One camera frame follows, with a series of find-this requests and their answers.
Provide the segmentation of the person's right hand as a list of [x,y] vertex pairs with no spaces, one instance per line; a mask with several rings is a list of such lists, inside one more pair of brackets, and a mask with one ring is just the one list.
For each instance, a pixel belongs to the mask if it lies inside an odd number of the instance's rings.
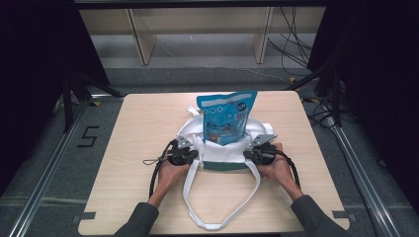
[[274,180],[283,187],[292,201],[303,196],[303,192],[293,178],[291,167],[283,155],[277,154],[270,165],[259,165],[258,170],[264,177]]

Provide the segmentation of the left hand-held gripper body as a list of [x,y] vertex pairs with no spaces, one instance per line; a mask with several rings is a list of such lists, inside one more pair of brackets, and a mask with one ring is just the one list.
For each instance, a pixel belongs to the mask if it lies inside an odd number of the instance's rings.
[[183,166],[193,162],[191,153],[192,143],[182,135],[179,135],[170,142],[171,149],[168,151],[168,161],[175,166]]

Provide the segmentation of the aluminium floor rail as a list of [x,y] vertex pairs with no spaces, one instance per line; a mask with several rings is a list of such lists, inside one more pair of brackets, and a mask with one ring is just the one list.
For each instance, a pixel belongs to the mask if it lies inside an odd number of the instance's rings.
[[63,154],[68,147],[68,143],[76,129],[78,121],[89,106],[90,101],[83,101],[75,108],[74,116],[70,117],[70,123],[65,127],[59,137],[58,143],[54,147],[53,153],[49,156],[42,175],[37,180],[31,194],[25,200],[15,223],[12,225],[8,237],[25,237],[41,203],[46,190],[48,189],[53,176],[62,160]]
[[338,144],[343,150],[355,183],[358,185],[359,190],[364,197],[367,210],[375,217],[384,237],[401,237],[390,212],[384,205],[384,202],[379,196],[370,177],[359,160],[358,155],[343,130],[343,127],[340,126],[334,118],[328,118],[327,122],[330,125],[333,134],[337,138]]

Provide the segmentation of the white patterned tote bag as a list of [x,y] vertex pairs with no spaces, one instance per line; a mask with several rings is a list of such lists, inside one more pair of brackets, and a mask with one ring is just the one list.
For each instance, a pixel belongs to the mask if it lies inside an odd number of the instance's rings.
[[[211,141],[204,141],[204,116],[200,109],[192,106],[187,111],[193,116],[180,128],[178,136],[187,140],[187,147],[197,150],[199,155],[193,160],[183,188],[183,198],[191,218],[195,223],[206,230],[214,231],[225,227],[246,206],[248,201],[255,195],[261,183],[261,176],[256,165],[244,156],[245,151],[250,151],[257,145],[262,145],[277,137],[269,123],[261,123],[255,118],[249,118],[245,124],[245,134],[237,142],[219,145]],[[255,187],[242,204],[240,204],[221,223],[204,223],[193,211],[189,204],[190,191],[198,168],[211,171],[235,171],[248,168],[254,178]]]

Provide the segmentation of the black metal stand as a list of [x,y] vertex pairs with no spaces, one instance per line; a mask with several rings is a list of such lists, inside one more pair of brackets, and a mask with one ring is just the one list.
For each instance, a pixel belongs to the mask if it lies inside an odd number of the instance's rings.
[[286,88],[286,91],[295,91],[306,85],[313,79],[318,78],[314,93],[317,96],[324,97],[328,92],[332,95],[331,115],[336,125],[341,127],[340,119],[340,73],[334,63],[325,63],[307,76],[303,77],[294,84]]
[[74,94],[79,102],[89,102],[92,98],[92,94],[89,92],[87,88],[88,85],[93,85],[94,87],[116,98],[122,98],[125,96],[124,93],[121,93],[113,89],[109,85],[98,82],[97,80],[94,80],[93,78],[87,76],[84,73],[73,71],[66,74],[62,79],[65,132],[67,132],[70,129],[70,127],[74,124],[71,94]]

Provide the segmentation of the person's left hand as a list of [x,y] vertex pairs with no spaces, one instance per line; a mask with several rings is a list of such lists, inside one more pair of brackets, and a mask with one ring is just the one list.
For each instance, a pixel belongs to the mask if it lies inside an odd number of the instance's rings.
[[148,203],[158,208],[169,191],[181,177],[184,177],[190,169],[189,165],[175,166],[170,162],[162,163],[158,172],[158,184]]

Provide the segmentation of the blue snack pouch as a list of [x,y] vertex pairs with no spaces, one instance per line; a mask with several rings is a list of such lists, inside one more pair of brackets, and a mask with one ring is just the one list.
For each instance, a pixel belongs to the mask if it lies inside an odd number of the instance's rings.
[[197,105],[204,113],[204,140],[219,145],[239,141],[244,136],[257,94],[257,91],[239,91],[198,96]]

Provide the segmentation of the dark curtain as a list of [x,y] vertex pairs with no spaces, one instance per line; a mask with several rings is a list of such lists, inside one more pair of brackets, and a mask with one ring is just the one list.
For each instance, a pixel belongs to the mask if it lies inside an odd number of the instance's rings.
[[74,0],[0,0],[0,196],[78,75],[109,83]]
[[419,214],[419,0],[330,0],[308,68],[340,40],[350,107]]

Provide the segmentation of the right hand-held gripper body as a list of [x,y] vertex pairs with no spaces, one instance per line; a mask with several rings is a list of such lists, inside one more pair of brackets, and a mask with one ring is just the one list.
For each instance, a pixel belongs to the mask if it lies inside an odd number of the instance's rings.
[[276,157],[276,147],[271,141],[276,138],[275,134],[257,135],[251,142],[250,159],[256,165],[272,164]]

